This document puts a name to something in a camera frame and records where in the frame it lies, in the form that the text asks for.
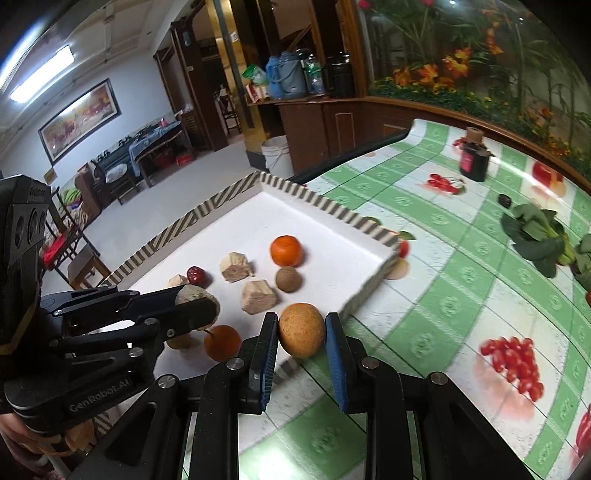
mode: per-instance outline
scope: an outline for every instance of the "thermos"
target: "thermos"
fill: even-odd
[[[274,98],[300,98],[308,94],[304,71],[296,55],[285,51],[281,54],[277,63],[273,63],[271,63],[271,67],[267,63],[267,77],[269,85],[273,86],[270,90]]]
[[[329,57],[322,73],[324,89],[330,96],[335,98],[350,98],[355,96],[353,66],[349,53],[341,52],[336,57]]]
[[[279,57],[273,55],[269,57],[269,61],[267,62],[267,66],[265,68],[265,71],[267,72],[267,79],[269,81],[269,94],[275,100],[281,99],[283,95],[281,84],[274,80],[275,78],[279,78],[279,74],[277,73],[278,64]]]

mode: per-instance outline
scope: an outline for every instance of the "fluorescent light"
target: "fluorescent light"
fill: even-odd
[[[70,46],[64,47],[19,85],[11,93],[10,98],[18,103],[27,103],[33,95],[72,63],[74,63],[74,55]]]

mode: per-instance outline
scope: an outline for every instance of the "chair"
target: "chair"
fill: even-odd
[[[120,205],[123,205],[121,198],[131,190],[139,192],[139,187],[127,163],[119,163],[105,171],[100,162],[96,160],[91,160],[91,162],[95,166],[95,175],[98,174],[100,179],[105,182],[106,188],[113,196],[117,197]]]
[[[242,133],[242,129],[240,128],[240,123],[238,122],[238,113],[234,108],[232,100],[227,95],[216,95],[216,102],[219,106],[220,113],[222,114],[223,122],[226,125],[226,132],[228,132],[228,136],[230,136],[230,130],[237,128],[240,133]],[[234,120],[234,125],[229,126],[228,120]]]
[[[48,212],[53,224],[49,221],[49,218],[46,219],[46,230],[49,231],[54,241],[44,251],[43,263],[46,270],[55,270],[65,282],[70,284],[69,278],[62,272],[60,267],[66,260],[74,261],[78,255],[77,249],[80,241],[84,239],[86,245],[89,246],[96,257],[99,257],[100,253],[70,214],[61,199],[59,187],[51,194]]]
[[[100,285],[111,274],[111,271],[99,259],[92,247],[86,244],[68,265],[68,283],[70,287],[74,290],[81,290],[81,285],[86,288],[93,288],[86,277],[94,268],[103,276],[99,282]]]

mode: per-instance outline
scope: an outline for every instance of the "screw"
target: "screw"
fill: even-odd
[[[366,356],[361,360],[361,366],[368,370],[373,370],[374,368],[379,367],[379,360],[373,356]]]
[[[141,349],[138,346],[134,346],[130,351],[129,351],[129,356],[131,358],[138,358],[140,356],[142,356],[144,354],[144,350]]]
[[[226,362],[226,367],[230,370],[240,370],[244,367],[244,360],[239,356],[235,356]]]
[[[436,385],[445,385],[447,383],[447,375],[441,372],[433,372],[430,378]]]
[[[172,375],[163,375],[158,379],[158,386],[160,388],[170,388],[177,382],[177,379]]]

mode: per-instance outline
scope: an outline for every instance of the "black kettle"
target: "black kettle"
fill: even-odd
[[[341,52],[334,57],[328,57],[322,68],[324,89],[334,98],[351,98],[355,96],[355,81],[353,80],[353,65],[350,54]]]

